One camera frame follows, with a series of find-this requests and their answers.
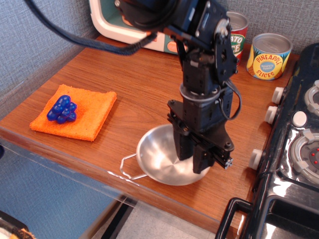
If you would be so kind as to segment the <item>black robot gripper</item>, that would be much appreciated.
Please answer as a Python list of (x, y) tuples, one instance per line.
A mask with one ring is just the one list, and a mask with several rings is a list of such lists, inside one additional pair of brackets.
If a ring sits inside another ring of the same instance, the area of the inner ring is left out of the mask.
[(234, 144), (225, 124), (230, 116), (233, 92), (229, 87), (218, 89), (212, 98), (183, 97), (168, 101), (168, 121), (173, 126), (173, 139), (179, 160), (193, 156), (193, 172), (200, 174), (215, 162), (223, 168), (232, 165), (230, 153)]

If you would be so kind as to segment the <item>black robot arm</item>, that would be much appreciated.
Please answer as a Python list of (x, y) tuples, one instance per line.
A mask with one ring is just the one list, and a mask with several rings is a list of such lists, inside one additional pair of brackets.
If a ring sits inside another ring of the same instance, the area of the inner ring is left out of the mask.
[(218, 162), (228, 167), (234, 145), (225, 124), (231, 113), (231, 82), (237, 58), (223, 6), (213, 0), (117, 0), (116, 8), (133, 27), (161, 32), (176, 43), (182, 67), (182, 102), (171, 100), (168, 120), (180, 160), (192, 159), (196, 174)]

